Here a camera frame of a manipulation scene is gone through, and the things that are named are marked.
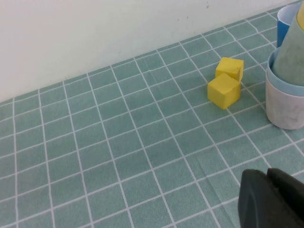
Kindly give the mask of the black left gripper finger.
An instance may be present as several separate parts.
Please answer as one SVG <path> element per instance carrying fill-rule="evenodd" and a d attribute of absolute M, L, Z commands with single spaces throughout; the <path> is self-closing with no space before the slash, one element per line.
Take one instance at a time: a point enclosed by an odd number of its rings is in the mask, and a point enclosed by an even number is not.
<path fill-rule="evenodd" d="M 242 228 L 302 228 L 304 184 L 278 168 L 242 172 L 238 199 Z"/>

